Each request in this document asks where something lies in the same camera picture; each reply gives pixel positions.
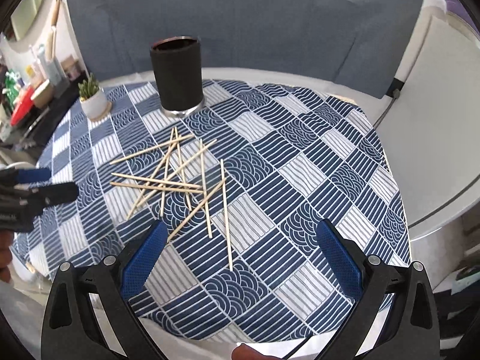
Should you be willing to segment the person's left hand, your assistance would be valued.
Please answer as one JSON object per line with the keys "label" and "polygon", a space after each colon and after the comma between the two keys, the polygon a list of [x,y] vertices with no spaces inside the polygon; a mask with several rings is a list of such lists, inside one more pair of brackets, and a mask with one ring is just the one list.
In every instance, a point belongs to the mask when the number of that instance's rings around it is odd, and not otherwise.
{"label": "person's left hand", "polygon": [[10,247],[13,244],[14,233],[8,230],[0,231],[0,280],[5,283],[11,282],[9,264],[12,261]]}

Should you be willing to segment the person's right hand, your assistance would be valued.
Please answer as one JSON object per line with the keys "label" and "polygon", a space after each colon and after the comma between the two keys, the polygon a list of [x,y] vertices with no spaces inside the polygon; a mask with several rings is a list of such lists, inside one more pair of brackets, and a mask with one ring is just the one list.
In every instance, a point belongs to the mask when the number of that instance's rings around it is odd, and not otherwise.
{"label": "person's right hand", "polygon": [[273,356],[266,356],[252,347],[241,344],[236,347],[231,353],[232,360],[279,360],[279,358]]}

